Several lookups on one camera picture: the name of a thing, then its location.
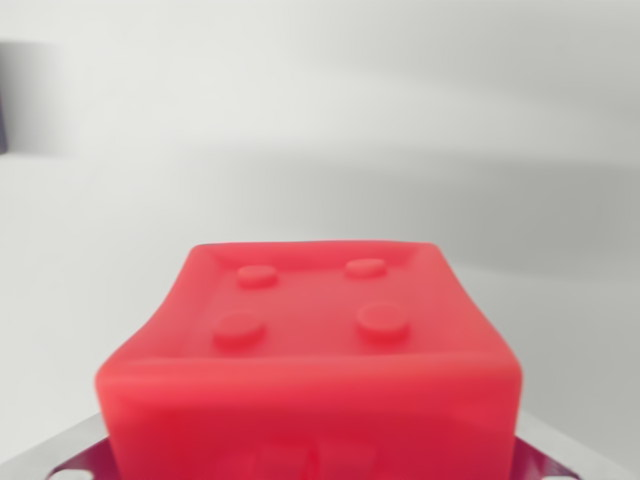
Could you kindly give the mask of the gripper left finger with black rubber pad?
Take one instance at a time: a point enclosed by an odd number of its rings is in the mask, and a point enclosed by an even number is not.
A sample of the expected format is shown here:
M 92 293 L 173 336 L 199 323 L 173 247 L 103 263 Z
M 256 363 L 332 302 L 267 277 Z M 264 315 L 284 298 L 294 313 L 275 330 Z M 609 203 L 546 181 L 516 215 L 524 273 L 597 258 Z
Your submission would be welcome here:
M 117 479 L 109 436 L 101 415 L 93 415 L 54 439 L 57 454 L 48 479 Z

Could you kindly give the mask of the gripper right finger with black rubber pad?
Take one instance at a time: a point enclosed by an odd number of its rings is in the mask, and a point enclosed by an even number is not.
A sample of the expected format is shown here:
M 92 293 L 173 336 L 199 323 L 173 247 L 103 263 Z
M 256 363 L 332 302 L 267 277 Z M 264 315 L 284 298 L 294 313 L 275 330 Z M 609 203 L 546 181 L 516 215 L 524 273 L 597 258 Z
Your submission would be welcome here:
M 579 479 L 581 447 L 558 434 L 518 433 L 513 458 L 514 479 Z

